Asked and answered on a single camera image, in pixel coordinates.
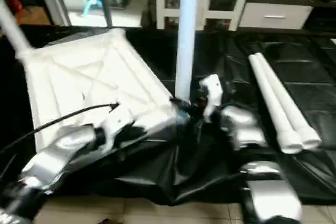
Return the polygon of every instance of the beige floor tile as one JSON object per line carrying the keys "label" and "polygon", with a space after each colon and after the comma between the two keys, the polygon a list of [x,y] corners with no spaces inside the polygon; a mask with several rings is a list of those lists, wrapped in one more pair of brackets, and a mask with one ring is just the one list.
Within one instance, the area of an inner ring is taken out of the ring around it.
{"label": "beige floor tile", "polygon": [[121,214],[108,214],[103,212],[64,212],[44,210],[35,218],[34,224],[98,224],[105,219],[122,223]]}
{"label": "beige floor tile", "polygon": [[329,221],[304,221],[302,224],[333,224],[333,222]]}
{"label": "beige floor tile", "polygon": [[175,207],[158,206],[145,199],[126,199],[125,215],[135,216],[179,216],[193,218],[229,219],[228,205],[188,203]]}
{"label": "beige floor tile", "polygon": [[50,199],[44,209],[59,211],[87,211],[123,213],[124,199],[100,196],[56,197]]}
{"label": "beige floor tile", "polygon": [[324,206],[303,206],[303,223],[327,222],[333,223],[327,207]]}
{"label": "beige floor tile", "polygon": [[234,220],[242,219],[240,204],[230,204],[229,212],[230,212],[230,219],[234,219]]}
{"label": "beige floor tile", "polygon": [[231,224],[244,224],[242,220],[231,220]]}
{"label": "beige floor tile", "polygon": [[231,224],[226,219],[165,217],[165,216],[124,216],[123,224]]}
{"label": "beige floor tile", "polygon": [[336,223],[336,207],[328,207],[328,211],[333,219],[333,221]]}

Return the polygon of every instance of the black plastic sheet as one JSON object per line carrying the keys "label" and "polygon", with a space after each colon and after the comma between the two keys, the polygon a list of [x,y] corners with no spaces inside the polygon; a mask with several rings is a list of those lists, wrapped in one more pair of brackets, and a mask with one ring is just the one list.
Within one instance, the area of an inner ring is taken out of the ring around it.
{"label": "black plastic sheet", "polygon": [[[105,32],[104,28],[24,27],[35,47]],[[336,202],[335,123],[336,47],[327,38],[263,34],[197,33],[193,77],[211,73],[221,79],[223,102],[239,103],[260,117],[267,141],[277,154],[285,175],[304,203]],[[174,92],[177,33],[157,30],[127,30],[127,38],[166,87]],[[6,122],[12,139],[32,128],[24,72],[7,48],[10,83],[8,103],[20,101]],[[247,60],[262,52],[285,83],[303,114],[323,139],[316,151],[285,155],[279,151],[276,133]],[[13,179],[34,154],[30,139],[0,156],[4,165],[15,156],[2,184]],[[193,122],[183,132],[163,131],[153,139],[119,150],[70,176],[60,194],[98,194],[113,197],[144,197],[163,205],[187,201],[237,202],[239,187],[232,152],[225,134],[213,125]]]}

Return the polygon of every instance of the white pole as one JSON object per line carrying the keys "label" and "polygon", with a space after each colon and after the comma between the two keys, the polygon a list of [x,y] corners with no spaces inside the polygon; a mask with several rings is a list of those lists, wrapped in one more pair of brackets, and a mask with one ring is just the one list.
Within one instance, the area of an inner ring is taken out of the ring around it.
{"label": "white pole", "polygon": [[0,25],[17,54],[31,49],[28,40],[18,27],[4,0],[0,0]]}
{"label": "white pole", "polygon": [[175,96],[184,101],[189,101],[193,71],[197,0],[180,0],[180,3]]}
{"label": "white pole", "polygon": [[287,154],[297,153],[302,150],[301,139],[290,125],[285,112],[283,111],[278,98],[268,83],[265,73],[258,57],[255,55],[249,56],[249,61],[252,65],[254,75],[257,79],[262,96],[264,97],[268,111],[272,118],[275,129],[277,130],[278,142],[282,152]]}
{"label": "white pole", "polygon": [[294,130],[299,134],[302,140],[303,148],[313,149],[319,146],[322,143],[321,138],[317,132],[309,126],[305,117],[302,115],[290,94],[287,92],[284,85],[282,85],[281,81],[274,73],[272,67],[266,61],[265,57],[260,53],[257,53],[256,57],[259,59],[264,73],[269,83],[271,84],[274,93],[278,97],[278,100],[280,101],[289,122],[291,123]]}

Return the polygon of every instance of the black wire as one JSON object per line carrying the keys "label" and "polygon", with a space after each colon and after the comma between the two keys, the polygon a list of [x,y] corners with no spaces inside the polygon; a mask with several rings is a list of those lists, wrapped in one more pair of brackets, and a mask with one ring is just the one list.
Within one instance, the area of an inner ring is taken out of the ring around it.
{"label": "black wire", "polygon": [[118,107],[118,103],[110,103],[110,104],[101,104],[101,105],[94,105],[94,106],[90,106],[90,107],[87,107],[87,108],[84,108],[84,109],[81,109],[81,110],[77,110],[75,112],[72,112],[70,114],[67,114],[65,116],[62,116],[58,119],[55,119],[49,123],[46,123],[46,124],[43,124],[41,125],[40,127],[37,127],[36,129],[24,134],[23,136],[19,137],[17,140],[11,142],[10,144],[8,144],[7,146],[3,147],[1,150],[0,150],[0,154],[3,154],[4,152],[6,152],[8,149],[14,147],[16,144],[22,142],[24,139],[28,138],[29,136],[31,135],[34,135],[35,133],[41,131],[41,130],[44,130],[45,128],[47,127],[50,127],[56,123],[59,123],[60,121],[63,121],[65,119],[68,119],[68,118],[71,118],[75,115],[78,115],[78,114],[81,114],[81,113],[84,113],[86,111],[89,111],[89,110],[94,110],[94,109],[98,109],[98,108],[104,108],[104,107],[110,107],[111,110],[114,110],[116,107]]}

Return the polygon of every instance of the white tube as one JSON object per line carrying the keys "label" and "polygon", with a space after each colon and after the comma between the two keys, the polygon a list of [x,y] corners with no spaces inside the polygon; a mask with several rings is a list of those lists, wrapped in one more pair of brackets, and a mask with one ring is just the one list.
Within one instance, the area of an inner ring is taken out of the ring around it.
{"label": "white tube", "polygon": [[175,96],[189,101],[193,71],[197,0],[181,0]]}
{"label": "white tube", "polygon": [[321,138],[317,132],[309,126],[305,117],[302,115],[290,94],[287,92],[284,85],[282,85],[272,67],[266,61],[265,57],[260,53],[257,53],[256,57],[261,63],[266,78],[271,84],[274,93],[278,97],[289,122],[291,123],[293,129],[299,134],[303,148],[310,150],[319,146],[322,143]]}
{"label": "white tube", "polygon": [[31,49],[28,40],[16,24],[16,20],[4,0],[0,0],[0,25],[17,54]]}
{"label": "white tube", "polygon": [[287,154],[297,153],[302,150],[301,139],[290,125],[285,112],[283,111],[280,102],[278,101],[272,87],[267,81],[266,75],[263,72],[261,63],[255,55],[249,56],[249,61],[252,65],[253,72],[260,87],[262,96],[264,97],[268,111],[272,118],[275,129],[277,130],[278,142],[282,152]]}

